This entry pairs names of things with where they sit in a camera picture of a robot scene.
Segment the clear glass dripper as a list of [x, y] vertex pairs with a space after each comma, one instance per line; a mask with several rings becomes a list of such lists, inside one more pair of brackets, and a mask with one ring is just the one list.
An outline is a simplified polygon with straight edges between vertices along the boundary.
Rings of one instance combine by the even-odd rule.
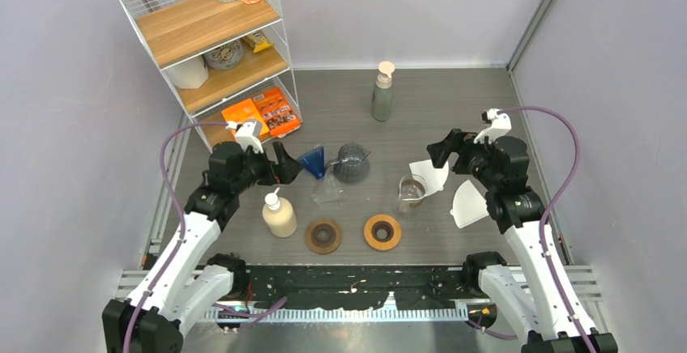
[[344, 199], [343, 186], [333, 172], [326, 172], [319, 180], [312, 199], [318, 205]]

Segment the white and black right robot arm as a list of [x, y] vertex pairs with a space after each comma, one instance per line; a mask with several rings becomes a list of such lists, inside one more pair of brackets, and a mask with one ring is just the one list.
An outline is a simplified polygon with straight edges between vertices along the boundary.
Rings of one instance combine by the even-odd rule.
[[527, 284], [521, 288], [514, 281], [498, 253], [473, 253], [463, 263], [465, 291], [495, 303], [523, 352], [617, 352], [616, 339], [598, 330], [557, 254], [544, 204], [527, 183], [527, 144], [511, 136], [480, 141], [474, 133], [453, 129], [427, 151], [435, 168], [457, 154], [453, 172], [471, 175], [486, 188], [486, 210], [513, 249]]

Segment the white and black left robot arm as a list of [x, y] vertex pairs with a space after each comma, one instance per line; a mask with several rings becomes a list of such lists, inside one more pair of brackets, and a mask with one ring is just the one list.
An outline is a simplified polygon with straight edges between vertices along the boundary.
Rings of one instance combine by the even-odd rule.
[[221, 297], [240, 299], [247, 276], [228, 264], [206, 266], [191, 277], [203, 254], [254, 185], [288, 185], [302, 170], [283, 143], [272, 144], [275, 160], [263, 149], [237, 142], [215, 145], [201, 185], [188, 197], [175, 236], [125, 300], [110, 300], [102, 312], [109, 352], [179, 352], [193, 326]]

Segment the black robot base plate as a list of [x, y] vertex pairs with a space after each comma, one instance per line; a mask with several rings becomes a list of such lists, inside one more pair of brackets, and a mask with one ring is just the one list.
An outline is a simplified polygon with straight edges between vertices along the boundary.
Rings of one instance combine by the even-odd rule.
[[389, 296], [399, 310], [450, 308], [456, 300], [486, 300], [450, 266], [247, 266], [226, 300], [286, 309], [380, 309]]

